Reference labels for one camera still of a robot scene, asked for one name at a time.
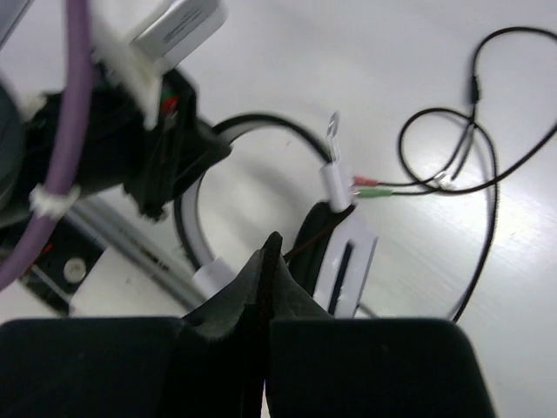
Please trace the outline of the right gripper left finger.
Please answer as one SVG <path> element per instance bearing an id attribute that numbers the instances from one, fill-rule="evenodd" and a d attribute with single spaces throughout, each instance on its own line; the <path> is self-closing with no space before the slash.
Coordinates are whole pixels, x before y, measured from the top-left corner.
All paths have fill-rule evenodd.
<path id="1" fill-rule="evenodd" d="M 229 285 L 185 316 L 194 343 L 189 396 L 203 416 L 261 416 L 260 273 L 257 250 Z"/>

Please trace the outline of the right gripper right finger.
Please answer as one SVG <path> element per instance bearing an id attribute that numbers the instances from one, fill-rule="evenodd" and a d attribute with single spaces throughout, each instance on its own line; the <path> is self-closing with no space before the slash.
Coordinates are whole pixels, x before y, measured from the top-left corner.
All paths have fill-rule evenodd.
<path id="1" fill-rule="evenodd" d="M 259 392 L 272 411 L 271 324 L 274 320 L 330 320 L 332 316 L 292 277 L 282 254 L 283 237 L 273 232 L 261 248 L 259 270 Z"/>

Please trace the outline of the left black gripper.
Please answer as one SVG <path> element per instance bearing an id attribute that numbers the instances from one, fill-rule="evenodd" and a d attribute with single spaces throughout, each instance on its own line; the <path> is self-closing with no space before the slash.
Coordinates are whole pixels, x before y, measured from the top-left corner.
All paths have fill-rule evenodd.
<path id="1" fill-rule="evenodd" d="M 197 91 L 181 72 L 163 76 L 156 126 L 106 69 L 94 72 L 90 122 L 77 168 L 84 196 L 122 185 L 140 214 L 159 218 L 203 172 L 227 157 L 231 147 L 198 116 Z"/>

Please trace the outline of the white black headphones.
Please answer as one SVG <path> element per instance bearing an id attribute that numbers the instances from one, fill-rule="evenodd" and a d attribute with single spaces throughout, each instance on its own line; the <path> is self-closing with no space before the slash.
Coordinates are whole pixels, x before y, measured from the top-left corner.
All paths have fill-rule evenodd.
<path id="1" fill-rule="evenodd" d="M 336 135 L 339 117 L 333 114 L 324 140 L 278 115 L 248 113 L 226 119 L 215 131 L 232 143 L 263 128 L 285 128 L 301 138 L 321 158 L 320 175 L 327 199 L 306 215 L 292 249 L 284 256 L 291 276 L 330 315 L 355 316 L 366 285 L 378 237 L 359 213 L 352 192 L 354 181 L 339 156 Z M 178 241 L 194 268 L 192 280 L 208 297 L 229 285 L 232 268 L 214 255 L 201 226 L 197 179 L 173 201 Z"/>

